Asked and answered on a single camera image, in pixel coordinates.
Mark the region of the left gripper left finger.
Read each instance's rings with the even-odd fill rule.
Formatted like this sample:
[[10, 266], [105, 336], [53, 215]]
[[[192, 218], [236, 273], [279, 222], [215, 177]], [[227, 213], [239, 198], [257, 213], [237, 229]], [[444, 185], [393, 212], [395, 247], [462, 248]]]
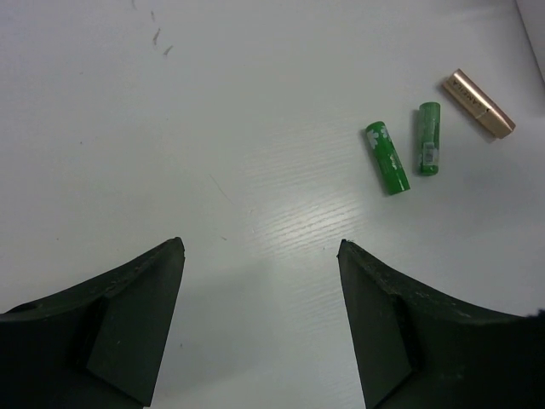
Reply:
[[124, 265], [1, 315], [3, 408], [146, 408], [181, 286], [169, 239]]

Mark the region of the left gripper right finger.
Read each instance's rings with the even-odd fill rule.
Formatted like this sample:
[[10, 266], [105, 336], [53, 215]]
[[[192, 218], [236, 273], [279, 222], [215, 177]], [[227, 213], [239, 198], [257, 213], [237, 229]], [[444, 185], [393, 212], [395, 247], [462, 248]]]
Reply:
[[543, 407], [543, 313], [464, 302], [348, 240], [337, 260], [367, 407]]

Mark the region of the dark green lip balm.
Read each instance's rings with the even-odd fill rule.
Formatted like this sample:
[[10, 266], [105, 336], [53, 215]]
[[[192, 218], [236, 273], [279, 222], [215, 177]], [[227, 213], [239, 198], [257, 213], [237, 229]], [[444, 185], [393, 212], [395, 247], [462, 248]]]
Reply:
[[410, 184], [404, 166], [398, 156], [387, 126], [382, 121], [369, 124], [365, 137], [378, 165], [381, 179], [389, 195], [410, 190]]

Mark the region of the light green lip balm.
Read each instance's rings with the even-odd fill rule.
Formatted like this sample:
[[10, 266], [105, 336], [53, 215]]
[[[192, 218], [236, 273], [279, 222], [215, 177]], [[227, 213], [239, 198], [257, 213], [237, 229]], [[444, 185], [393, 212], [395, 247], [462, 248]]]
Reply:
[[424, 102], [419, 106], [416, 121], [418, 170], [423, 176], [439, 173], [440, 104]]

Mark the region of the rose gold lipstick tube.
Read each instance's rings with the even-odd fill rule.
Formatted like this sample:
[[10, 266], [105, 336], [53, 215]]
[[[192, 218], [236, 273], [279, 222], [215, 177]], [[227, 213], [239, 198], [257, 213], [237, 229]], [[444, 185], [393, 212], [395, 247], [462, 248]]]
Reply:
[[441, 86], [493, 137], [503, 139], [514, 132], [514, 121], [463, 70], [455, 70]]

